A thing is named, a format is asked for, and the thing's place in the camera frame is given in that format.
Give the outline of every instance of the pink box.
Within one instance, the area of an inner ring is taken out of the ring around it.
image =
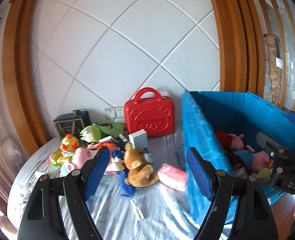
[[[157,172],[159,180],[173,189],[185,191],[185,184],[187,181],[187,174],[169,164],[163,163]]]

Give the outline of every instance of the red suitcase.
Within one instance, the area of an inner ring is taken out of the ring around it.
[[[141,98],[146,92],[153,92],[154,97]],[[148,137],[156,137],[174,132],[173,101],[153,88],[139,90],[134,99],[125,103],[124,111],[129,133],[144,129]]]

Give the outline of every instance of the black box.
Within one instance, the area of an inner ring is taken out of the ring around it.
[[[72,134],[80,139],[80,132],[87,126],[92,125],[89,112],[74,110],[70,114],[61,114],[53,120],[55,130],[60,140],[67,134]]]

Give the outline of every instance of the suitcase handle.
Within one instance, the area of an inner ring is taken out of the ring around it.
[[[162,100],[163,100],[163,98],[162,98],[162,96],[161,96],[161,94],[160,94],[159,92],[157,92],[157,91],[156,91],[155,89],[153,89],[153,88],[146,87],[146,88],[142,88],[142,89],[140,89],[140,90],[136,93],[135,98],[134,98],[134,103],[135,103],[135,104],[140,103],[141,96],[142,96],[144,93],[146,93],[146,92],[152,92],[152,93],[154,93],[154,95],[155,95],[155,97],[156,97],[156,99],[157,99],[158,101],[162,101]]]

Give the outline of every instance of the pink pig plush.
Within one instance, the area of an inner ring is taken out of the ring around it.
[[[225,132],[215,131],[215,135],[224,150],[232,150],[233,152],[244,150],[244,143],[242,140],[244,138],[244,134],[237,136],[233,133],[228,134]],[[249,151],[254,152],[254,149],[251,146],[247,145],[246,148]]]
[[[270,165],[271,159],[265,151],[255,153],[253,156],[252,162],[252,171],[258,172],[263,168],[268,168]]]
[[[73,170],[81,169],[84,163],[86,163],[87,160],[92,159],[94,156],[94,151],[86,150],[84,148],[76,149],[71,162],[66,162],[62,165],[60,177],[68,175]]]
[[[244,134],[240,134],[239,136],[230,133],[229,136],[231,137],[231,146],[230,146],[230,150],[232,151],[239,151],[239,150],[243,150],[244,149],[244,143],[243,143],[243,138],[244,138]]]

